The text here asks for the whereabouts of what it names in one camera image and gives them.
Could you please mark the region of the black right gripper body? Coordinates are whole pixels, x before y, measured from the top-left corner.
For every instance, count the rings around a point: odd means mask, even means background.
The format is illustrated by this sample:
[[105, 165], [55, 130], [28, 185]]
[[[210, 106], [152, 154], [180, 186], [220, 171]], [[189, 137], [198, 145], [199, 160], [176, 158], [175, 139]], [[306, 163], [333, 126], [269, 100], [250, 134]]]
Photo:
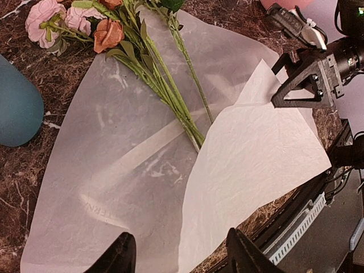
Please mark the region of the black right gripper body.
[[344, 35], [328, 45], [340, 74], [339, 87], [334, 89], [336, 97], [340, 98], [344, 95], [343, 87], [363, 74], [363, 1], [338, 1], [334, 25]]

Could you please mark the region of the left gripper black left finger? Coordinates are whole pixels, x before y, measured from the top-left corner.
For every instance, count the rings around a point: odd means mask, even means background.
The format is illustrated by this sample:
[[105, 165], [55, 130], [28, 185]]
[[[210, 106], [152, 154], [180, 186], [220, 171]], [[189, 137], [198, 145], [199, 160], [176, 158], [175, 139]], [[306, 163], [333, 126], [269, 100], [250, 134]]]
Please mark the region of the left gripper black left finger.
[[134, 273], [136, 257], [134, 236], [123, 232], [85, 273]]

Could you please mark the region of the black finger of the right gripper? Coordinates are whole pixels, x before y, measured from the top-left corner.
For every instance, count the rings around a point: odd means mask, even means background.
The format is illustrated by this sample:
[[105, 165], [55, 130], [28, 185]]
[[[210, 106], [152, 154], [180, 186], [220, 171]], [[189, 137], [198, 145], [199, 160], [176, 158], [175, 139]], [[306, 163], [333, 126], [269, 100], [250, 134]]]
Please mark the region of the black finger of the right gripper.
[[272, 67], [277, 75], [282, 69], [288, 78], [271, 97], [275, 108], [327, 108], [337, 97], [337, 63], [330, 52], [302, 52], [293, 62], [284, 53]]

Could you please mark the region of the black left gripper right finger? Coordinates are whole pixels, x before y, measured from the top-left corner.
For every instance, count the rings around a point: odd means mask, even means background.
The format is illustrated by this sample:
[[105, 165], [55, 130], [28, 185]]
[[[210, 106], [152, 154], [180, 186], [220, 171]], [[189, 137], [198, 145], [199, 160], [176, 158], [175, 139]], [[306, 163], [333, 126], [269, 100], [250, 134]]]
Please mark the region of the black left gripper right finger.
[[241, 231], [230, 228], [226, 238], [229, 272], [283, 273]]

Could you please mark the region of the cream printed ribbon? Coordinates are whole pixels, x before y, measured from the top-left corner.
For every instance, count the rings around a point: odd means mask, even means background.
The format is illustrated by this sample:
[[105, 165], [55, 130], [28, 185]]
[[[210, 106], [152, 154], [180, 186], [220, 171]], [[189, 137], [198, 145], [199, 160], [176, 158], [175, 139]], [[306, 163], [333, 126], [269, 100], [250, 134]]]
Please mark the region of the cream printed ribbon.
[[195, 149], [165, 106], [112, 113], [96, 108], [99, 128], [84, 146], [74, 218], [81, 226], [180, 230]]

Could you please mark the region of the white translucent wrapping paper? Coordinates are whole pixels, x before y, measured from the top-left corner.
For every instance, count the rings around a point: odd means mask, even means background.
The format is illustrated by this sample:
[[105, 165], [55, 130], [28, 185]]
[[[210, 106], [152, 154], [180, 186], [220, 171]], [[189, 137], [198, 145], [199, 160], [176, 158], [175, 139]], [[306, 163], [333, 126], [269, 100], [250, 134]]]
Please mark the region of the white translucent wrapping paper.
[[286, 79], [271, 72], [276, 52], [178, 13], [211, 125], [168, 28], [141, 15], [206, 143], [197, 153], [141, 79], [96, 56], [53, 147], [21, 272], [85, 272], [123, 232], [137, 272], [190, 272], [230, 228], [331, 166], [310, 112], [270, 101]]

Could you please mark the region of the white paper bouquet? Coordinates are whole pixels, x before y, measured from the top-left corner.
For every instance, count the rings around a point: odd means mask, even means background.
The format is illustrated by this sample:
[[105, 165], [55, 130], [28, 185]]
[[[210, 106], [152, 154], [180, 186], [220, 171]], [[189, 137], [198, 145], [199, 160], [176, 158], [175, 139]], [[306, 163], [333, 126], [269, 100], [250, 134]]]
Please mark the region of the white paper bouquet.
[[40, 48], [63, 53], [66, 39], [93, 45], [95, 53], [113, 57], [140, 77], [169, 106], [196, 151], [205, 140], [199, 131], [161, 53], [147, 32], [138, 7], [153, 11], [167, 26], [183, 54], [209, 120], [213, 120], [201, 84], [181, 36], [177, 12], [184, 1], [39, 1], [28, 13], [25, 29]]

